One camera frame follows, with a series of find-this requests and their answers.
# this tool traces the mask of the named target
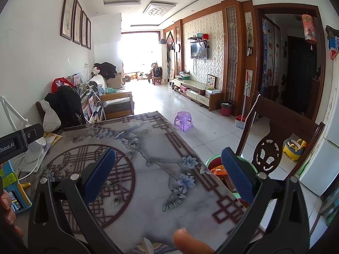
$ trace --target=human hand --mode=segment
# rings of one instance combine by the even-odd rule
[[[3,194],[0,196],[0,206],[3,208],[1,209],[0,207],[0,214],[2,214],[0,216],[2,216],[9,225],[13,225],[16,220],[16,216],[15,216],[13,208],[11,207],[11,204],[12,204],[11,197],[7,193],[7,191],[4,190]],[[13,226],[13,230],[21,238],[23,237],[23,231],[20,227]]]
[[[207,244],[193,238],[185,228],[173,234],[173,241],[183,254],[213,254],[214,250]]]

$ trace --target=red lantern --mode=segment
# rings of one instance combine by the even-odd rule
[[[305,41],[311,45],[316,45],[317,42],[317,34],[316,28],[314,25],[314,18],[311,15],[303,14],[302,17],[302,24],[304,26],[305,32]]]

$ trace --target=white refrigerator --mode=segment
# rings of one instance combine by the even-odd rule
[[[339,56],[333,61],[333,80],[323,134],[300,176],[300,182],[321,196],[339,174]]]

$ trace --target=blue gripper pad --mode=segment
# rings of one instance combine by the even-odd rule
[[[241,198],[251,204],[255,197],[253,196],[253,183],[239,165],[241,162],[231,148],[227,147],[222,151],[221,162]]]
[[[115,165],[115,152],[112,149],[108,149],[96,163],[91,164],[83,171],[85,172],[85,170],[95,167],[83,184],[82,199],[86,205],[95,201],[100,193],[102,186]]]

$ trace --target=tiled floor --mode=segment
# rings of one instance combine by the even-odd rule
[[[147,80],[132,80],[126,83],[125,87],[133,94],[135,114],[159,111],[168,121],[173,123],[177,111],[185,110],[190,112],[194,126],[189,128],[187,132],[183,132],[180,129],[177,129],[177,131],[204,162],[213,155],[220,154],[222,149],[227,146],[234,151],[236,150],[243,130],[235,126],[234,117],[222,116],[221,110],[209,112],[207,107],[199,107],[196,102],[190,101],[168,88],[167,84],[155,86],[149,84]],[[245,159],[252,160],[255,147],[260,139],[267,135],[269,130],[268,119],[262,118],[254,123],[242,154]],[[295,163],[286,154],[283,154],[279,167],[269,177],[283,180],[294,166]],[[305,197],[310,228],[312,228],[321,201],[317,195],[309,191],[305,186],[301,186]],[[264,228],[269,223],[274,205],[275,201],[272,201],[267,207],[261,221],[261,225]],[[322,224],[321,227],[317,226],[317,234],[323,232],[326,226],[323,224],[323,218],[321,218],[320,222]],[[316,234],[313,235],[313,241],[316,241],[315,238],[318,239],[319,237]]]

